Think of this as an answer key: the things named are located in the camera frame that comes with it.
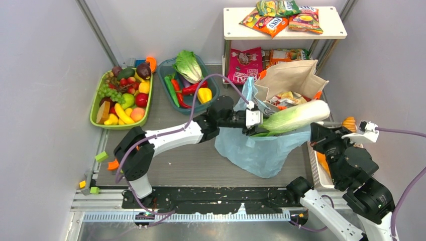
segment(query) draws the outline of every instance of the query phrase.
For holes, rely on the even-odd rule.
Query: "red chili pepper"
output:
[[[193,84],[193,85],[191,85],[190,87],[187,87],[187,88],[183,88],[182,94],[183,95],[195,94],[195,90],[197,89],[197,86],[199,86],[199,83]],[[207,88],[207,81],[204,81],[204,83],[201,85],[200,88]]]
[[[177,97],[177,101],[179,102],[179,105],[182,108],[186,108],[186,109],[191,108],[190,105],[187,105],[183,102],[183,95],[182,93],[180,93],[180,87],[177,81],[175,79],[172,79],[171,82],[172,82],[174,91],[176,91],[176,97]]]

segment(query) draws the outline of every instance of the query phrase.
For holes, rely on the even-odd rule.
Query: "peach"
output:
[[[132,118],[134,122],[138,122],[142,120],[144,115],[145,115],[145,110],[137,107],[133,109],[132,113],[130,114],[130,118]]]

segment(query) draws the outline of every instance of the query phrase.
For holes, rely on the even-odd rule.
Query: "green grapes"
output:
[[[123,94],[118,92],[116,89],[111,89],[109,84],[103,84],[100,86],[97,94],[100,98],[110,97],[112,101],[117,102],[119,104],[124,104],[125,101],[123,99]]]

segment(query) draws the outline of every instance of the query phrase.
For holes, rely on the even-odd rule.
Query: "green apple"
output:
[[[125,93],[123,94],[124,104],[121,105],[123,109],[127,109],[130,106],[135,104],[135,97],[132,94]]]

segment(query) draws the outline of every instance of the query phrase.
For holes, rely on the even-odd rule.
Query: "blue plastic bag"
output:
[[[257,89],[254,78],[250,77],[243,87],[243,95],[259,106],[256,100]],[[240,98],[234,110],[246,109],[246,103]],[[232,163],[263,178],[274,177],[281,171],[288,154],[310,138],[310,126],[306,126],[279,137],[248,137],[241,129],[221,128],[216,137],[215,148]]]

